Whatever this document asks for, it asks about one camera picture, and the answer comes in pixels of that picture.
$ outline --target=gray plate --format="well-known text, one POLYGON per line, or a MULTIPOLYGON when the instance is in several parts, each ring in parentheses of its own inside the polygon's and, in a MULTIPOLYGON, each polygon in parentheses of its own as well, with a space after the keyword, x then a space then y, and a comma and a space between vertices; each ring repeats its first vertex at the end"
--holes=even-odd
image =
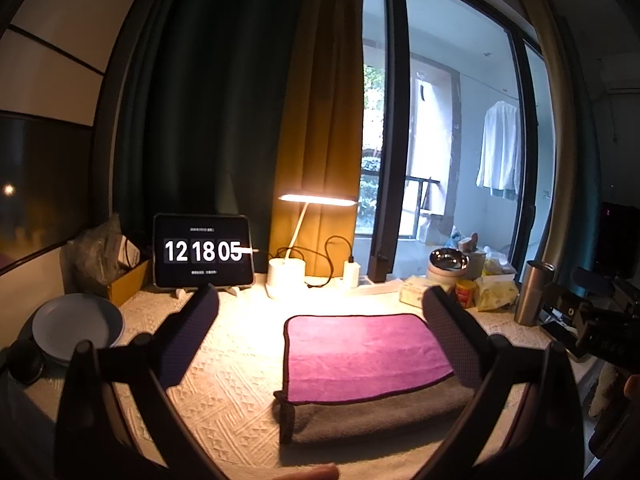
POLYGON ((120 310, 105 298, 66 294, 38 309, 32 330, 42 351, 66 364, 84 339, 96 348, 114 346, 124 331, 124 320, 120 310))

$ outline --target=white container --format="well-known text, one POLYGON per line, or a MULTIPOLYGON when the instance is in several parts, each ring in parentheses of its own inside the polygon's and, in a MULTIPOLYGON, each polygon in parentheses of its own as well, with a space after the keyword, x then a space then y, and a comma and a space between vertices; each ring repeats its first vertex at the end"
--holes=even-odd
POLYGON ((269 260, 266 290, 272 300, 295 300, 307 290, 306 263, 298 258, 272 258, 269 260))
POLYGON ((427 278, 434 282, 445 283, 446 285, 455 285, 457 280, 462 280, 467 272, 467 267, 456 270, 444 270, 434 266, 431 262, 427 267, 427 278))

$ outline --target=black cable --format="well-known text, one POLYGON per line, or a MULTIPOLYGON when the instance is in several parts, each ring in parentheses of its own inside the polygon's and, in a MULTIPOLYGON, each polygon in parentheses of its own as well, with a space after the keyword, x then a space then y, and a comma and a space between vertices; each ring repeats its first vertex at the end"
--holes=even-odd
MULTIPOLYGON (((279 249, 276 251, 276 258, 281 258, 282 256, 280 256, 280 254, 281 254, 283 251, 287 251, 288 249, 289 249, 288 247, 281 247, 281 248, 279 248, 279 249)), ((295 246, 292 246, 292 247, 291 247, 291 252, 296 251, 296 252, 300 255, 300 259, 301 259, 303 262, 306 262, 306 260, 305 260, 305 254, 304 254, 300 249, 297 249, 297 248, 295 248, 295 246)))
POLYGON ((146 231, 142 229, 128 229, 126 231, 127 231, 127 235, 124 234, 124 232, 122 233, 122 235, 127 240, 130 240, 131 243, 138 248, 138 250, 140 251, 140 261, 143 262, 145 260, 150 260, 153 257, 154 253, 151 245, 146 245, 146 242, 148 241, 146 239, 146 231))
POLYGON ((353 244, 350 241, 348 241, 347 238, 345 238, 344 236, 340 236, 340 235, 329 236, 324 242, 324 252, 327 254, 327 256, 329 255, 329 251, 327 250, 327 245, 329 244, 329 241, 332 240, 333 238, 338 238, 338 240, 343 240, 349 246, 348 262, 352 264, 353 263, 353 244))
POLYGON ((127 261, 127 265, 129 266, 129 269, 133 269, 133 266, 131 265, 131 261, 129 260, 129 239, 127 237, 123 237, 124 238, 124 257, 127 261))

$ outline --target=white textured tablecloth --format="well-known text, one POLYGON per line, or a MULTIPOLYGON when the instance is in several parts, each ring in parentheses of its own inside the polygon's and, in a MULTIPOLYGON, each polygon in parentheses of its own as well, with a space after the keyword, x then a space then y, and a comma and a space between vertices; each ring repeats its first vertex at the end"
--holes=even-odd
MULTIPOLYGON (((264 291, 264 277, 239 297, 220 294, 220 314, 206 336, 182 383, 168 391, 188 428, 207 453, 232 478, 270 478, 288 466, 336 462, 342 464, 342 478, 368 475, 380 479, 410 478, 428 459, 446 434, 434 428, 432 434, 408 434, 362 446, 331 450, 280 452, 278 424, 271 414, 273 392, 282 387, 284 322, 298 314, 340 316, 347 314, 396 314, 420 310, 399 303, 397 294, 343 296, 327 287, 311 289, 296 303, 270 300, 264 291)), ((122 307, 125 344, 138 332, 153 332, 171 312, 186 302, 168 294, 141 291, 122 307)), ((513 314, 471 311, 489 333, 501 332, 517 345, 542 348, 548 338, 538 328, 513 322, 513 314)), ((574 364, 580 380, 590 364, 574 364)), ((10 378, 6 394, 11 418, 37 452, 43 468, 50 470, 53 428, 62 393, 63 370, 36 384, 21 387, 10 378)), ((145 455, 162 462, 126 386, 118 393, 127 421, 145 455)), ((523 386, 512 389, 504 410, 483 455, 494 452, 508 429, 523 386)))

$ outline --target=tissue box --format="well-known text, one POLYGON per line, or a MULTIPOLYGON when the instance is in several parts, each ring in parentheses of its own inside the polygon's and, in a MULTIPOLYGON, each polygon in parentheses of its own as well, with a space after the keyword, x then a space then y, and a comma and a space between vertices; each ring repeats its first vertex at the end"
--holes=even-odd
POLYGON ((447 294, 450 294, 454 288, 451 284, 440 283, 425 276, 412 276, 407 278, 400 287, 401 303, 422 308, 422 295, 432 286, 441 286, 447 294))

